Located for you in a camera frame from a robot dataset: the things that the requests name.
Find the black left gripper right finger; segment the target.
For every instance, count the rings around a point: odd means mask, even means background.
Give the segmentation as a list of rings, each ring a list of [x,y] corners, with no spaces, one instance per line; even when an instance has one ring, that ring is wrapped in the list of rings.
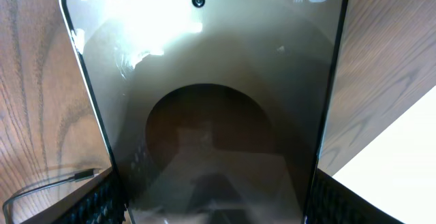
[[[318,169],[309,198],[306,224],[402,224]]]

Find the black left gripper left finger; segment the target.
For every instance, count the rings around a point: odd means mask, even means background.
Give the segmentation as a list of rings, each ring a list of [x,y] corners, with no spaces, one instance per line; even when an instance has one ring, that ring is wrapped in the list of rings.
[[[23,224],[120,224],[126,212],[119,178],[108,168]]]

